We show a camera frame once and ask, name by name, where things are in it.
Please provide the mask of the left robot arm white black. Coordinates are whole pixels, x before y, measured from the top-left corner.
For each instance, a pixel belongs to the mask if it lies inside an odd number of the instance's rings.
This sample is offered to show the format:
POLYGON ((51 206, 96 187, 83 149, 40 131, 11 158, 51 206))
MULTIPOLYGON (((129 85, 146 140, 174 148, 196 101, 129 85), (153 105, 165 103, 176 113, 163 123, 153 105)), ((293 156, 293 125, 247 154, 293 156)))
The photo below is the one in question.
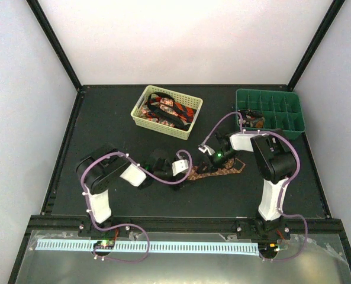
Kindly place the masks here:
POLYGON ((118 180, 137 189, 147 188, 155 181, 177 188, 190 176, 192 166, 192 157, 186 150, 179 150, 174 158, 164 150, 155 150, 143 163, 138 163, 111 144, 96 149, 76 167, 86 211, 94 219, 92 229, 100 236, 112 231, 109 191, 118 180))

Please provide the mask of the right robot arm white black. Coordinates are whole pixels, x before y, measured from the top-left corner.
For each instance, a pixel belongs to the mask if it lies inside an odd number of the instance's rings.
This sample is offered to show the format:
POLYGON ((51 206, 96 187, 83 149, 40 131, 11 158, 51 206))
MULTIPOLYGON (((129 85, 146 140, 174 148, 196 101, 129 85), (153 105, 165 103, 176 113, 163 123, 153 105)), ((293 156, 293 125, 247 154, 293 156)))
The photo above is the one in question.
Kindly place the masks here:
POLYGON ((225 136, 229 151, 248 151, 254 154, 257 168, 263 179, 262 200, 258 207, 261 220, 255 231, 261 238, 276 232, 274 220, 283 213, 288 184, 300 171, 300 159, 281 129, 272 131, 241 130, 225 136))

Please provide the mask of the cream plastic basket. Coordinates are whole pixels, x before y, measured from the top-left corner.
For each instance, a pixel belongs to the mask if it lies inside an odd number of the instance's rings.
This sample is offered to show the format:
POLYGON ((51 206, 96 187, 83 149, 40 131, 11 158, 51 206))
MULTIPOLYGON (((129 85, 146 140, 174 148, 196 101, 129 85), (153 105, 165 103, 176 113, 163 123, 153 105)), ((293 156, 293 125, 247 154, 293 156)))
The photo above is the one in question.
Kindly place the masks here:
POLYGON ((201 98, 148 85, 131 117, 138 126, 187 140, 202 104, 201 98))

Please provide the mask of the brown floral tie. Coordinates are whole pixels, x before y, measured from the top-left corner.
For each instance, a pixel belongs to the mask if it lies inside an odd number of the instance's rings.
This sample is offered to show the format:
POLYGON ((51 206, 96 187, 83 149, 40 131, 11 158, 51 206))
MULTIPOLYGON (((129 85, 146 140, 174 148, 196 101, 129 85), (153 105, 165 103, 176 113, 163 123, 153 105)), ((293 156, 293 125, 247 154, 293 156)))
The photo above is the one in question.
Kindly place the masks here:
POLYGON ((222 169, 217 169, 214 172, 197 173, 198 166, 194 166, 187 180, 196 181, 213 176, 235 175, 241 173, 245 167, 246 164, 238 158, 228 160, 228 162, 223 165, 222 169))

